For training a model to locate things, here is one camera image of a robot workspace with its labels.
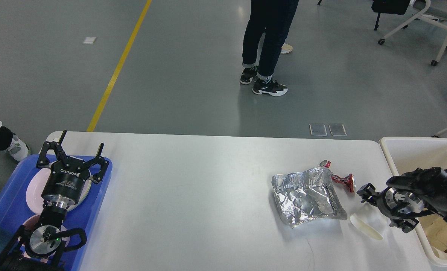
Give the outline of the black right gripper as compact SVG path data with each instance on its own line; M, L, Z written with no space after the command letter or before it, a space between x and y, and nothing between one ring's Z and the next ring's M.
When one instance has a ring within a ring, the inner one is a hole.
M418 217L425 216L425 202L412 192L388 187L377 192L373 184L363 185L357 191L361 203L378 207L390 218L390 227L397 227L404 233L414 230L419 224Z

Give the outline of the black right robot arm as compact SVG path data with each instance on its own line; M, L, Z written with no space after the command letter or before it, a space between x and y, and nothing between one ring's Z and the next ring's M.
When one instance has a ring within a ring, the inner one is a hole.
M447 169L416 168L386 182L387 188L377 192L373 184L357 191L362 202L375 206L390 219L391 227L409 233L418 225L418 218L437 214L447 223Z

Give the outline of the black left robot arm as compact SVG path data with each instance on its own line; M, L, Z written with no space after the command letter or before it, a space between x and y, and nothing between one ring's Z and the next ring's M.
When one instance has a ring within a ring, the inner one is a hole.
M22 160L0 194L0 271L76 271L103 202L112 163L70 156L58 141Z

